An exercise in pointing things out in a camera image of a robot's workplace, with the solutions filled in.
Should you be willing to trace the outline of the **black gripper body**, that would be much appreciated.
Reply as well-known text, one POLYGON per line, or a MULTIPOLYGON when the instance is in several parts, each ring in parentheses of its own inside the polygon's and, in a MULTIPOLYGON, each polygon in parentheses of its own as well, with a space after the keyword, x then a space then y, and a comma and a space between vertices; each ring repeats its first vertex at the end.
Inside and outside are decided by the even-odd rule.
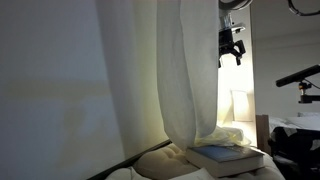
POLYGON ((243 41, 233 40, 230 29, 219 32, 219 55, 232 54, 235 57, 241 57, 246 52, 243 41))

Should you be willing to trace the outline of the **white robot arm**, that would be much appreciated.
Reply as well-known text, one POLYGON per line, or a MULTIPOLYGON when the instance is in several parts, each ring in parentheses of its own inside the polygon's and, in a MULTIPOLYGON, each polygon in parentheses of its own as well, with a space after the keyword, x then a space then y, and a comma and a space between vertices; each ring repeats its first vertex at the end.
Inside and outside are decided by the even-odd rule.
POLYGON ((253 0, 218 0, 219 5, 219 57, 231 54, 235 57, 236 64, 241 64, 242 55, 246 49, 242 40, 234 41, 233 35, 243 31, 244 23, 235 24, 231 12, 248 7, 253 0))

